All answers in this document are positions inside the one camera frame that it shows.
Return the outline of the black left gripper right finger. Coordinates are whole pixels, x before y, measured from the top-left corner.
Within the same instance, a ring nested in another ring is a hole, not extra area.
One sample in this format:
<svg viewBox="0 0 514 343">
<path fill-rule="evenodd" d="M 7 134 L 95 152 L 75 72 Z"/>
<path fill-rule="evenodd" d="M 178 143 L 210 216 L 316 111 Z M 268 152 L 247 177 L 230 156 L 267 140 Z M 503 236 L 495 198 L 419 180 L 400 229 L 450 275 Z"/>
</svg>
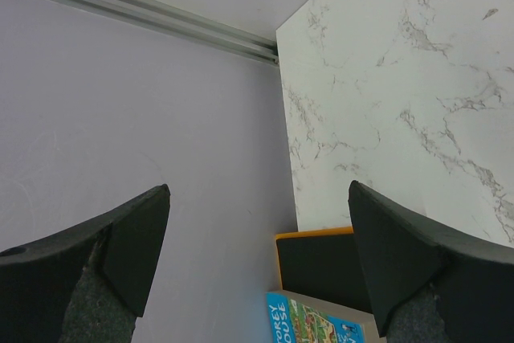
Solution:
<svg viewBox="0 0 514 343">
<path fill-rule="evenodd" d="M 353 181 L 349 212 L 377 331 L 388 342 L 511 342 L 513 249 Z"/>
</svg>

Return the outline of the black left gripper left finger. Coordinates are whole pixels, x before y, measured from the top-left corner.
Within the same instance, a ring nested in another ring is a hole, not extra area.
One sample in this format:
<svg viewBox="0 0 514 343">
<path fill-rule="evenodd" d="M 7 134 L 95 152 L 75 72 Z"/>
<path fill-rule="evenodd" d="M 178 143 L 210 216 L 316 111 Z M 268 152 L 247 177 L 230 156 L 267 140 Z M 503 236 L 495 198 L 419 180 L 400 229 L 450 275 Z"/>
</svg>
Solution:
<svg viewBox="0 0 514 343">
<path fill-rule="evenodd" d="M 169 218 L 167 185 L 1 253 L 3 342 L 130 342 Z"/>
</svg>

